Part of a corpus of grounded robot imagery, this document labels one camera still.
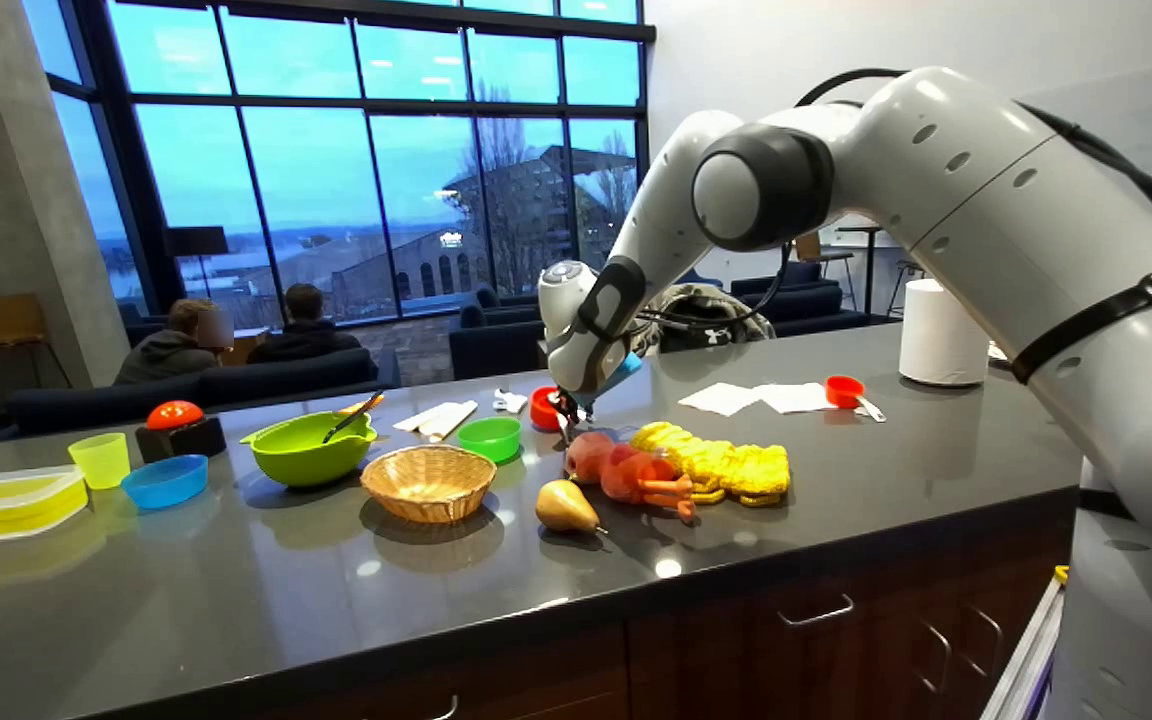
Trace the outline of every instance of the wicker basket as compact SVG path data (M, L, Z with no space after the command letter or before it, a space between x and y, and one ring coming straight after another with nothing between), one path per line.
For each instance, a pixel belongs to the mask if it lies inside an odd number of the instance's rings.
M454 526L485 503L490 476L495 465L463 449L419 443L375 458L362 470L362 487L401 522Z

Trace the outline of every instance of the red cup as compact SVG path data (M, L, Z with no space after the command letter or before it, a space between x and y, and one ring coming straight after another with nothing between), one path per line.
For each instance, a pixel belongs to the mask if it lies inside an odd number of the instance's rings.
M864 386L856 378L823 378L823 399L841 411L850 411L864 399Z

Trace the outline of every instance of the gray countertop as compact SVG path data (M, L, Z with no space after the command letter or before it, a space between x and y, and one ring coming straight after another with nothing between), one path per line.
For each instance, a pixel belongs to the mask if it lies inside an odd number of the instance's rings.
M895 326L791 338L674 352L627 378L600 399L597 425L631 433L669 418L696 437L783 443L794 493L783 509L703 509L696 527L605 509L600 545L537 527L532 496L562 470L552 437L529 433L523 461L501 470L481 516L410 533L360 483L285 493L261 476L238 437L322 406L226 411L226 451L212 461L205 500L134 516L98 493L74 522L0 545L0 716L86 716L261 682L1076 483L1079 451L1019 386L1004 371L971 393L902 386L895 339ZM827 371L864 378L886 421L774 418L762 406L726 421L674 406L717 381L800 386ZM410 443L390 425L419 407L481 399L489 411L495 388L532 393L540 381L394 388L375 411L385 442L373 451ZM0 472L64 465L69 442L0 443Z

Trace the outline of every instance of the blue bowl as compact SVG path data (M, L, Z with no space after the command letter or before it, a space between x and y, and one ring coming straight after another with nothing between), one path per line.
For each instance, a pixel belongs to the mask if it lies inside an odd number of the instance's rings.
M207 458L194 458L194 451L138 465L123 482L123 496L131 500L134 512L188 503L205 496L205 487L207 487Z

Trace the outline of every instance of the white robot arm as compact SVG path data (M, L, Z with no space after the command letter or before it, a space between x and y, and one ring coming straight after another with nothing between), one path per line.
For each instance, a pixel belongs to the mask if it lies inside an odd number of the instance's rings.
M1152 527L1152 186L1112 162L946 68L902 74L864 108L690 117L575 317L546 331L546 371L588 407L631 312L707 250L774 250L858 212L978 319Z

